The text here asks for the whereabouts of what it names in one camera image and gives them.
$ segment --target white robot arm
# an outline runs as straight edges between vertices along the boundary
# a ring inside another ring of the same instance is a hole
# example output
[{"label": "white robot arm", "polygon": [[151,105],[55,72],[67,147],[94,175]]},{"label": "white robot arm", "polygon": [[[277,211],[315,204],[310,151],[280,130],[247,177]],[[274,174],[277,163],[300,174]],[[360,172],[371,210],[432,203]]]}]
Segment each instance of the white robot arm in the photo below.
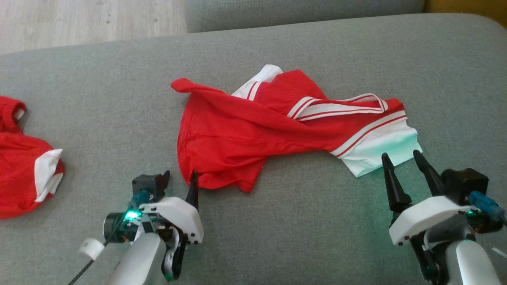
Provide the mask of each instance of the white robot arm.
[{"label": "white robot arm", "polygon": [[501,218],[489,215],[495,212],[493,208],[500,207],[496,203],[480,203],[481,199],[488,199],[483,195],[488,178],[470,168],[448,169],[440,176],[419,151],[414,151],[414,158],[432,197],[411,205],[389,156],[382,155],[387,197],[393,211],[389,228],[392,243],[410,244],[423,278],[433,284],[500,285],[486,252],[475,242],[476,233],[502,228]]},{"label": "white robot arm", "polygon": [[113,237],[114,242],[131,243],[107,285],[166,285],[179,278],[186,246],[202,243],[204,230],[198,211],[197,173],[192,175],[185,200],[163,197],[157,187],[165,189],[167,181],[156,183],[153,177],[141,175],[133,182],[150,193],[148,203],[136,205],[125,215],[111,213],[104,221],[106,240]]}]

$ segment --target gray cushion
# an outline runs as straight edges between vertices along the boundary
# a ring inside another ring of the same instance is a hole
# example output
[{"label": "gray cushion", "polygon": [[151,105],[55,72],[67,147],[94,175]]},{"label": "gray cushion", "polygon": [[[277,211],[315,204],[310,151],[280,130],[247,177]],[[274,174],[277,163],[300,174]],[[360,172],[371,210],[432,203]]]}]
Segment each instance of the gray cushion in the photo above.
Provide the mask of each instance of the gray cushion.
[{"label": "gray cushion", "polygon": [[[399,98],[438,170],[473,167],[507,205],[507,31],[466,14],[417,14],[191,34],[0,56],[0,94],[26,102],[28,135],[64,149],[66,173],[36,211],[0,221],[0,283],[67,284],[86,237],[124,210],[130,181],[172,171],[186,96],[179,77],[233,92],[265,63],[302,69],[331,98]],[[430,196],[413,161],[397,174]],[[271,158],[253,192],[201,191],[204,243],[179,284],[426,284],[392,245],[382,170],[361,178],[327,153]],[[507,282],[505,231],[478,237]],[[109,245],[78,284],[104,284],[127,249]]]},{"label": "gray cushion", "polygon": [[188,32],[421,13],[424,0],[186,0]]}]

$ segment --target red fabric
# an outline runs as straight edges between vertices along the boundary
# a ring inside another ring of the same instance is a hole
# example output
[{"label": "red fabric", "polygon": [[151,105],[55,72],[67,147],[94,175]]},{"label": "red fabric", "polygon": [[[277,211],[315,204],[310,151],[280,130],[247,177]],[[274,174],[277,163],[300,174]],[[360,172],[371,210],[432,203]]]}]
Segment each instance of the red fabric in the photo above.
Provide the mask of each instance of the red fabric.
[{"label": "red fabric", "polygon": [[[19,216],[40,204],[35,202],[34,164],[53,148],[47,142],[23,135],[14,114],[26,110],[21,101],[0,96],[0,219]],[[58,162],[55,173],[63,173]]]},{"label": "red fabric", "polygon": [[397,99],[389,99],[388,110],[380,114],[336,116],[339,114],[334,112],[330,117],[298,121],[287,115],[307,97],[322,100],[311,105],[381,106],[377,101],[328,100],[300,70],[279,74],[271,83],[256,84],[259,87],[254,101],[185,78],[171,84],[177,92],[190,93],[177,145],[179,167],[187,183],[195,169],[201,175],[199,185],[203,188],[237,185],[250,192],[269,156],[332,152],[365,126],[404,110]]}]

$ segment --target couch backrest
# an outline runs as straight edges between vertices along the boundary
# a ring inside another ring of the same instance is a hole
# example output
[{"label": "couch backrest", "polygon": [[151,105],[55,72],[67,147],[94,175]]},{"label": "couch backrest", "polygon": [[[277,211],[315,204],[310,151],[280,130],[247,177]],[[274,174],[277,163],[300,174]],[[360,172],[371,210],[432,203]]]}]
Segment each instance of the couch backrest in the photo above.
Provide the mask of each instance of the couch backrest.
[{"label": "couch backrest", "polygon": [[421,13],[424,0],[185,0],[188,32]]}]

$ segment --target blue connector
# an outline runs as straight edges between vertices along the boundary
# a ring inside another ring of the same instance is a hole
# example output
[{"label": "blue connector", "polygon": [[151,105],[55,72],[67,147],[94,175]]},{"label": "blue connector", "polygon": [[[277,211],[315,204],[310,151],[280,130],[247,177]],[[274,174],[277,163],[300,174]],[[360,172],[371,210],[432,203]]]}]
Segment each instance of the blue connector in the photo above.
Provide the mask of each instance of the blue connector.
[{"label": "blue connector", "polygon": [[129,209],[137,210],[140,205],[146,204],[150,201],[150,193],[146,190],[142,190],[137,195],[132,197],[130,202],[128,202],[127,207]]},{"label": "blue connector", "polygon": [[505,210],[498,206],[495,200],[486,197],[481,192],[473,191],[470,193],[468,202],[488,214],[496,222],[502,221],[503,215],[505,215]]}]

